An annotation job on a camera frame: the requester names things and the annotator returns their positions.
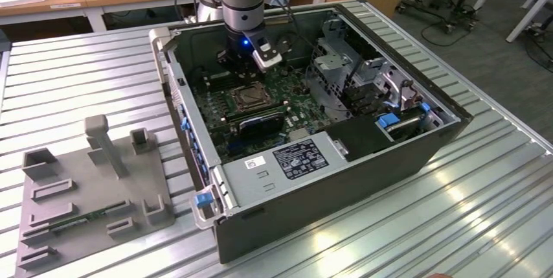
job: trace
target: aluminum extrusion table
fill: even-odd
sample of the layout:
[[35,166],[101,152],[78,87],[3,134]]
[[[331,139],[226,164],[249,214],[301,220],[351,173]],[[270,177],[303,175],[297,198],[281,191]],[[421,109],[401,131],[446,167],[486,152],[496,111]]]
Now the aluminum extrusion table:
[[419,173],[221,265],[213,234],[190,214],[193,185],[153,65],[151,27],[15,43],[1,56],[0,277],[13,275],[15,263],[22,151],[85,147],[78,120],[98,112],[113,139],[138,126],[155,132],[177,221],[41,277],[553,274],[551,145],[370,5],[343,5],[475,116]]

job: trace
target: green circuit board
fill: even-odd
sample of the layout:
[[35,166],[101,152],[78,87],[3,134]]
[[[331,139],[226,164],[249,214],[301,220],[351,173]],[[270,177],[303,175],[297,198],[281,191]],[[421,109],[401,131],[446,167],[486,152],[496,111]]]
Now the green circuit board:
[[[318,103],[305,91],[303,76],[302,70],[277,67],[266,72],[262,80],[250,83],[249,86],[233,87],[215,92],[203,89],[193,90],[195,104],[223,163],[290,142],[289,133],[294,130],[305,128],[306,132],[313,134],[330,124],[330,119],[319,110]],[[239,108],[237,94],[243,91],[241,89],[254,90],[255,93],[263,89],[262,95],[267,96],[267,100],[261,100],[259,95],[249,96],[245,93],[241,97],[245,96],[250,104],[263,102],[263,105],[271,104],[271,108],[266,110],[259,110],[262,106],[257,106],[257,109]],[[285,115],[279,132],[246,143],[238,143],[239,148],[233,148],[235,142],[231,139],[237,125],[247,119],[273,113]]]

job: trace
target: gray floor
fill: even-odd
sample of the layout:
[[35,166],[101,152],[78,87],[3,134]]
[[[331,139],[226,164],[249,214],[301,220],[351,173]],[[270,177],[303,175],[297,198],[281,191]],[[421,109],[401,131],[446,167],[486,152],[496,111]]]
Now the gray floor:
[[[474,1],[467,0],[466,4],[472,5]],[[553,142],[553,73],[547,73],[527,57],[526,36],[520,35],[511,44],[504,41],[524,15],[524,10],[519,8],[523,2],[524,0],[487,0],[478,12],[479,22],[475,29],[450,47],[431,45],[421,38],[421,29],[438,21],[435,17],[409,9],[403,14],[395,14],[393,21],[544,139]],[[550,11],[543,10],[536,18],[548,14]],[[458,29],[451,35],[444,35],[439,30],[430,29],[425,35],[432,42],[448,43],[463,33],[466,31]],[[542,45],[553,54],[553,35]],[[536,52],[532,44],[528,45],[528,50],[531,56],[544,62],[544,56]]]

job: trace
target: blue latch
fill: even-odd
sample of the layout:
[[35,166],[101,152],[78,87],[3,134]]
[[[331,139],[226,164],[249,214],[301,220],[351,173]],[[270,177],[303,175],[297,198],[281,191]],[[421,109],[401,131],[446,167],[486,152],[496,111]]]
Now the blue latch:
[[187,117],[182,118],[182,122],[181,122],[181,130],[186,130],[186,125],[187,125]]
[[378,124],[382,128],[386,128],[387,126],[391,126],[393,124],[397,124],[399,122],[399,119],[397,118],[395,114],[389,113],[378,118]]
[[213,202],[213,195],[210,194],[210,192],[198,194],[193,196],[193,202],[195,203],[195,207],[203,208],[209,206],[209,204]]
[[427,112],[430,111],[430,105],[427,103],[422,102],[421,103],[421,109],[427,114]]

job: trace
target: caster wheel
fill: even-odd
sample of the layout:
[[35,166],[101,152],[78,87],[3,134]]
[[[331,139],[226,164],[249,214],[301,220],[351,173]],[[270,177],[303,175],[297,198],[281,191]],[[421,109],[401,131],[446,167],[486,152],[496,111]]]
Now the caster wheel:
[[452,30],[455,29],[455,27],[452,26],[452,25],[446,25],[446,28],[444,28],[444,32],[446,32],[446,34],[450,34],[450,33],[452,33]]
[[405,9],[406,9],[405,4],[399,4],[395,7],[395,11],[397,11],[398,14],[402,14],[405,12]]

